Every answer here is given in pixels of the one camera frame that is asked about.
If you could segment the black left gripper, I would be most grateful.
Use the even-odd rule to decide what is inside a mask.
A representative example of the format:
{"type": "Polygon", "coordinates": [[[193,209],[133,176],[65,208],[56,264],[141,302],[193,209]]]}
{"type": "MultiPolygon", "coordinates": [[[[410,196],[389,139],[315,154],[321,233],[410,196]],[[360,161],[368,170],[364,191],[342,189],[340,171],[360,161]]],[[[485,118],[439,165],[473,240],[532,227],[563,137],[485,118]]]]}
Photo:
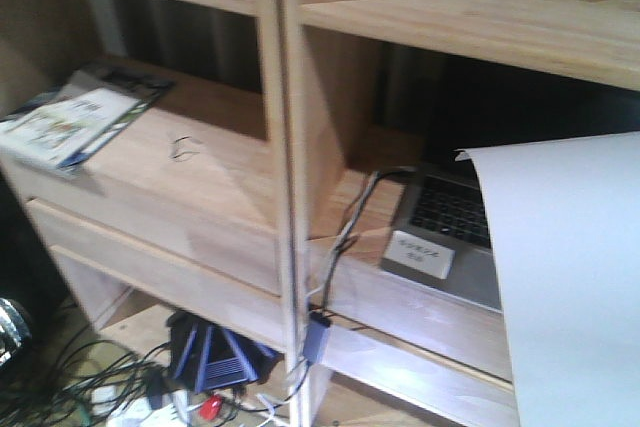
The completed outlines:
{"type": "Polygon", "coordinates": [[[33,320],[23,306],[1,299],[1,370],[6,370],[33,342],[33,320]]]}

